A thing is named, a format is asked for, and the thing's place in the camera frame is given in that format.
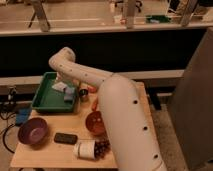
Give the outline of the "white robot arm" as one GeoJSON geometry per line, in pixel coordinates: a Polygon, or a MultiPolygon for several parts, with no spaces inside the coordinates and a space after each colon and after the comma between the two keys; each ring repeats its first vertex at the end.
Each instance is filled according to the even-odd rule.
{"type": "Polygon", "coordinates": [[[75,78],[98,88],[99,110],[119,171],[167,171],[135,81],[77,64],[68,47],[54,54],[49,66],[66,80],[75,78]]]}

